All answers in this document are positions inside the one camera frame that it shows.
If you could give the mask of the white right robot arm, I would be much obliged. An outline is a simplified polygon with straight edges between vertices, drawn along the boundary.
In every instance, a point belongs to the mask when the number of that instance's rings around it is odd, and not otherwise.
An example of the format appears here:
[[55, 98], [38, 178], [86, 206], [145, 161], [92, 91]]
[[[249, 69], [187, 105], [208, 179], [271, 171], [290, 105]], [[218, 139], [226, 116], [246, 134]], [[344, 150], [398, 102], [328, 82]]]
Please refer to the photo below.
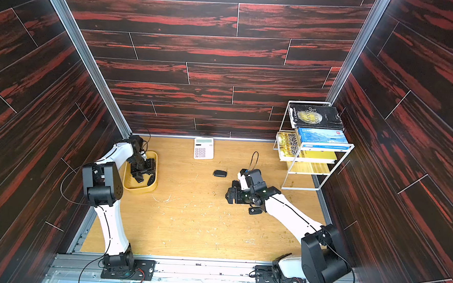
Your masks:
[[273, 260], [271, 279], [291, 283], [303, 279], [308, 283], [334, 283], [351, 274], [344, 242], [338, 229], [311, 219], [296, 208], [274, 186], [268, 187], [258, 169], [243, 169], [226, 192], [229, 204], [249, 205], [248, 213], [267, 213], [276, 218], [299, 241], [301, 255], [282, 255]]

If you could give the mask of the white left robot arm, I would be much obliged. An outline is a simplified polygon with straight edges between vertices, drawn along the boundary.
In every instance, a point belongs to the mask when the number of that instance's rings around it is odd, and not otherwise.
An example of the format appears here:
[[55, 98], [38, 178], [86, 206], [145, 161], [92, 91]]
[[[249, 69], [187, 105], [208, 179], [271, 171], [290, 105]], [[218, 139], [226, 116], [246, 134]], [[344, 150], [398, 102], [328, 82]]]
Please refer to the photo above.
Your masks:
[[134, 189], [152, 189], [157, 181], [156, 158], [146, 155], [143, 138], [132, 135], [116, 143], [101, 159], [82, 167], [85, 199], [97, 213], [105, 240], [103, 272], [113, 277], [130, 276], [136, 271], [129, 240], [126, 238], [120, 213], [124, 193], [124, 176], [128, 170]]

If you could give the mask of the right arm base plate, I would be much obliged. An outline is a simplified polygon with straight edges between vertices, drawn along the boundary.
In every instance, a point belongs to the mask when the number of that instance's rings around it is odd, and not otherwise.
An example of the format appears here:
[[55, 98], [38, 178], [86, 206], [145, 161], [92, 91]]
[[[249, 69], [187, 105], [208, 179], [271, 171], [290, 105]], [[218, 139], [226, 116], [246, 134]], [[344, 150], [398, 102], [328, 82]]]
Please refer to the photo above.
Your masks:
[[248, 276], [256, 283], [306, 283], [303, 278], [286, 277], [279, 268], [272, 265], [256, 265]]

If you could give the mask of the black car key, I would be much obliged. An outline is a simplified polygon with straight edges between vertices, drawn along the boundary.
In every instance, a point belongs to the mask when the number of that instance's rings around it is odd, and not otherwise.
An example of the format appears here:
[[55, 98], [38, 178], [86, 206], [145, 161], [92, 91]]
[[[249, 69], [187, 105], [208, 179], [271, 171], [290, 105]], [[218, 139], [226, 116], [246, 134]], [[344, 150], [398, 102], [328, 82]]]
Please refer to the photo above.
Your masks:
[[250, 207], [249, 210], [248, 210], [248, 213], [250, 215], [258, 215], [258, 214], [261, 214], [262, 213], [262, 209], [259, 208], [259, 207]]
[[152, 174], [148, 179], [147, 187], [152, 186], [154, 184], [155, 180], [156, 180], [156, 176], [154, 174]]

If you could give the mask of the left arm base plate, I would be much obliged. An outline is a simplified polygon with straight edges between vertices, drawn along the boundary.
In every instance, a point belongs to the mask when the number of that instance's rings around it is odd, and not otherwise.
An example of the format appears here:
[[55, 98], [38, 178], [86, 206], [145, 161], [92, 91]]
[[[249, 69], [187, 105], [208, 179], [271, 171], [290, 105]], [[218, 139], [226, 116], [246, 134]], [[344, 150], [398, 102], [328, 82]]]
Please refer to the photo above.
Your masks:
[[156, 261], [134, 259], [132, 265], [114, 265], [105, 263], [100, 278], [121, 279], [127, 281], [151, 281], [154, 276]]

